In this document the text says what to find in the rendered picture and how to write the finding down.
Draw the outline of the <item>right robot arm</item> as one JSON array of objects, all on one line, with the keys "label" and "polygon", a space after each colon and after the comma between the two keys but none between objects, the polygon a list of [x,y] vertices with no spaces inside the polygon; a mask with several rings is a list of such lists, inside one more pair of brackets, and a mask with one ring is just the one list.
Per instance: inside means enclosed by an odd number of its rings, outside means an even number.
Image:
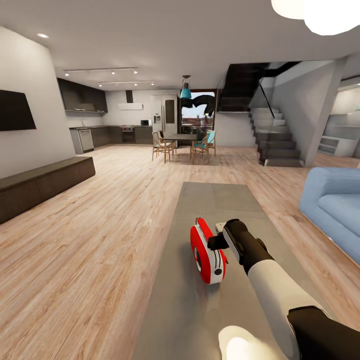
[{"label": "right robot arm", "polygon": [[333,320],[239,218],[216,223],[215,231],[207,247],[232,250],[254,288],[276,343],[289,360],[360,360],[360,332]]}]

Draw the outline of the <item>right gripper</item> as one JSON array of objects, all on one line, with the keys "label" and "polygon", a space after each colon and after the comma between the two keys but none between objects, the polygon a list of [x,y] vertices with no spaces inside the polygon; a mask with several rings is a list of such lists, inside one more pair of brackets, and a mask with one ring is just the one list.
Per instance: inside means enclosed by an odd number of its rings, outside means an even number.
[{"label": "right gripper", "polygon": [[221,233],[217,236],[210,237],[207,242],[207,247],[212,251],[228,249],[230,246],[223,244],[220,236]]}]

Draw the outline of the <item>radio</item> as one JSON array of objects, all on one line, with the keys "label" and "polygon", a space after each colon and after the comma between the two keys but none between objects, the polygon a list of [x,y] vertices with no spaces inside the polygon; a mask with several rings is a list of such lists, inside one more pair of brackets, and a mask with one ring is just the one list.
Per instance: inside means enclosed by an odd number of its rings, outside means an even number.
[{"label": "radio", "polygon": [[209,285],[222,282],[226,273],[227,257],[222,249],[211,250],[208,241],[213,233],[203,218],[190,230],[190,244],[202,279]]}]

